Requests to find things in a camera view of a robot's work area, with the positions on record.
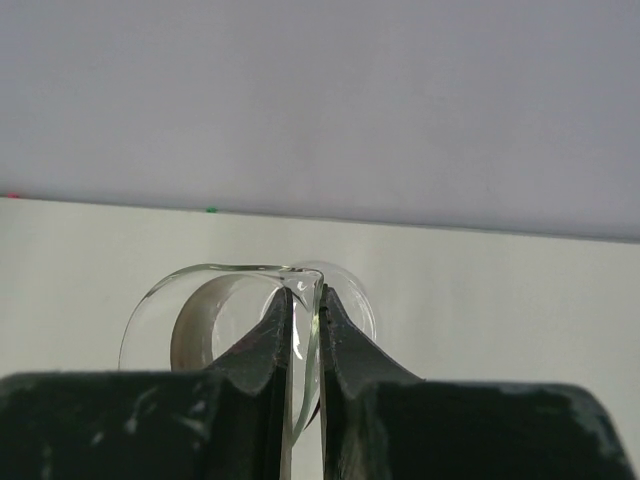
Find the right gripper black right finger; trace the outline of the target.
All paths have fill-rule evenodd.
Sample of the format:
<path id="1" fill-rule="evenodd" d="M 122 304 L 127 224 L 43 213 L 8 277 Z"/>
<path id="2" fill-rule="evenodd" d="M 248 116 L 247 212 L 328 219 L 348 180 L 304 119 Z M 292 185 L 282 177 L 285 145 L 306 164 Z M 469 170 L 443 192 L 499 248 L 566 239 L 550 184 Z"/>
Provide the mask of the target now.
<path id="1" fill-rule="evenodd" d="M 631 479 L 614 423 L 569 384 L 428 381 L 349 318 L 319 307 L 323 473 L 328 479 Z"/>

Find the glass cup with coffee grounds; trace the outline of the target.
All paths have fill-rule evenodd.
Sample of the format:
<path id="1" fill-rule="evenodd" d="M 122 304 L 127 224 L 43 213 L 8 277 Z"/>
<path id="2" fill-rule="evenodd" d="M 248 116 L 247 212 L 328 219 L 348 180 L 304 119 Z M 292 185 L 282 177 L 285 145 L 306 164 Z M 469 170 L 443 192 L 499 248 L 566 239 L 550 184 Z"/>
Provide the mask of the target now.
<path id="1" fill-rule="evenodd" d="M 374 339 L 376 319 L 364 285 L 336 264 L 198 264 L 168 275 L 140 300 L 123 335 L 118 367 L 203 369 L 253 329 L 286 287 L 293 295 L 292 433 L 298 438 L 319 407 L 317 310 L 324 286 L 336 291 L 349 319 Z"/>

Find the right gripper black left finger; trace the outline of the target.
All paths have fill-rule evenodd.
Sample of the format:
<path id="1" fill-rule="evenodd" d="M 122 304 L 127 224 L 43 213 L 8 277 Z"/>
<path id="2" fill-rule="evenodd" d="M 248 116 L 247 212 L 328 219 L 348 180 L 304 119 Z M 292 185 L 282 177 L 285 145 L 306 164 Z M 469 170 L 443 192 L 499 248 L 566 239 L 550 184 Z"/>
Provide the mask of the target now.
<path id="1" fill-rule="evenodd" d="M 202 370 L 1 381 L 5 479 L 287 479 L 293 295 Z"/>

